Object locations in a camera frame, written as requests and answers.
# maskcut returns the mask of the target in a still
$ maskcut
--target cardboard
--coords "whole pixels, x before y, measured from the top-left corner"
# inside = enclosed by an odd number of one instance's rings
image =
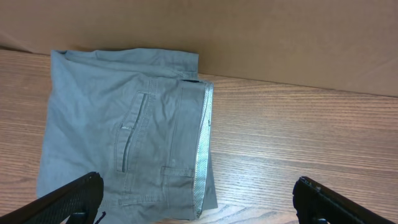
[[[34,53],[184,50],[200,73],[398,96],[397,1],[2,0],[0,29]]]

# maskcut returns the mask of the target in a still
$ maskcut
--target gray-blue fabric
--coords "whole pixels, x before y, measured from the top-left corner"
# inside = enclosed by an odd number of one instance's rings
[[[194,220],[217,207],[210,150],[198,156],[213,84],[198,80],[197,54],[54,50],[51,59],[38,197],[96,171],[101,223]]]

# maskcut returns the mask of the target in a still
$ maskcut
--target folded garment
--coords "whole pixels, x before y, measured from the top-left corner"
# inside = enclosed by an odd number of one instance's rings
[[[95,171],[102,223],[194,220],[217,207],[213,84],[198,79],[197,54],[52,51],[51,59],[38,197]]]

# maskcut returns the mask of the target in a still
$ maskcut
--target clothing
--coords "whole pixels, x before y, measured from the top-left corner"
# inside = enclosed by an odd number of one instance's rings
[[[37,195],[99,172],[102,223],[197,219],[217,207],[213,84],[198,55],[159,49],[52,52]]]

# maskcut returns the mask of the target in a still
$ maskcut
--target wood grain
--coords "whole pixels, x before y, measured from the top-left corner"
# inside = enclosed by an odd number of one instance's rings
[[[201,77],[220,207],[191,223],[297,223],[301,175],[398,222],[398,98]],[[48,56],[0,50],[0,215],[35,199],[50,90]]]

